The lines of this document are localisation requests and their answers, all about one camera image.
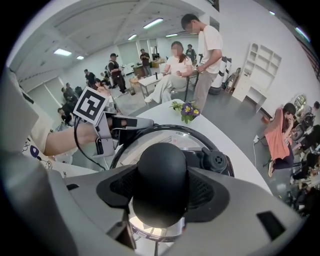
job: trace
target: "black sphere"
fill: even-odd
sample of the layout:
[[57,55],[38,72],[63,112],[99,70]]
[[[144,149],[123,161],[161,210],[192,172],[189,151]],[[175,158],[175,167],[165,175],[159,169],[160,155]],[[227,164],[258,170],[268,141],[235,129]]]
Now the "black sphere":
[[132,202],[136,216],[153,228],[177,223],[189,198],[185,155],[173,144],[156,143],[142,153],[137,169]]

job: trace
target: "power outlet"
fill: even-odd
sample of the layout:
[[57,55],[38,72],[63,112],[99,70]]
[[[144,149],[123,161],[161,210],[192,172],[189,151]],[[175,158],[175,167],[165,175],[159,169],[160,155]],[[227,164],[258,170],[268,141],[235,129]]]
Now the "power outlet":
[[253,139],[253,143],[257,143],[259,141],[259,137],[258,137],[258,135],[256,135],[255,137],[254,137],[254,139]]

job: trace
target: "ceiling light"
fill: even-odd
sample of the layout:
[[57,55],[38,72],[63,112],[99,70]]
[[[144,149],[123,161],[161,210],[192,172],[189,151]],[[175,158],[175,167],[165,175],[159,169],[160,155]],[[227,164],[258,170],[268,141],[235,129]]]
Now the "ceiling light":
[[300,28],[296,27],[295,30],[298,31],[298,33],[310,43],[309,37],[307,37],[307,35]]
[[156,20],[152,21],[151,23],[149,23],[148,25],[145,25],[143,28],[146,30],[148,28],[151,28],[152,26],[160,23],[160,22],[163,22],[164,19],[163,18],[157,18]]
[[67,50],[58,49],[54,52],[54,54],[63,55],[63,56],[70,56],[72,53]]
[[132,39],[134,39],[136,36],[137,36],[136,34],[133,34],[132,36],[130,36],[130,37],[128,38],[128,40],[132,40]]
[[165,37],[166,38],[171,38],[171,37],[176,37],[178,34],[167,34]]

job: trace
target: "white pants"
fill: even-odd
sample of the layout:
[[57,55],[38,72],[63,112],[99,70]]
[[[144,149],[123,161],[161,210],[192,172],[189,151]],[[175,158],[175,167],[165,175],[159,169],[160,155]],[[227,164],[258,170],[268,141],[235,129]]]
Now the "white pants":
[[182,89],[186,86],[187,79],[185,77],[167,74],[158,82],[149,98],[153,99],[156,103],[169,102],[171,101],[170,92],[173,89]]

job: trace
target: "floor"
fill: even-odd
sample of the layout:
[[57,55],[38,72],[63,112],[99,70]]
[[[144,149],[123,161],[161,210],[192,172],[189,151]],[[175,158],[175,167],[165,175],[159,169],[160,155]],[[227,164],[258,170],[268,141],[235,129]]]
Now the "floor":
[[[126,77],[127,87],[130,85],[129,78]],[[141,91],[138,91],[136,95],[130,95],[129,93],[121,95],[118,89],[114,89],[111,93],[124,115],[137,116],[157,105],[155,102],[146,105]],[[193,94],[193,87],[190,86],[187,101],[192,100]],[[177,92],[172,95],[172,98],[183,100],[184,96],[184,92]],[[263,168],[263,165],[270,159],[269,148],[262,144],[266,144],[265,139],[254,147],[255,136],[263,137],[263,131],[266,128],[266,125],[261,121],[264,114],[262,112],[256,113],[252,102],[248,100],[240,102],[224,91],[219,95],[208,95],[202,114],[223,131],[254,165],[256,155],[256,168],[268,184],[272,194],[280,199],[285,199],[287,191],[292,188],[290,185],[292,169],[275,171],[272,178],[269,178],[268,166]],[[83,150],[89,156],[92,156],[96,149],[94,144],[90,144]],[[109,156],[105,158],[105,161],[110,164],[112,159],[113,156]],[[103,158],[98,159],[98,161],[100,164],[106,165]],[[84,158],[79,151],[73,155],[73,164],[100,170],[98,166]]]

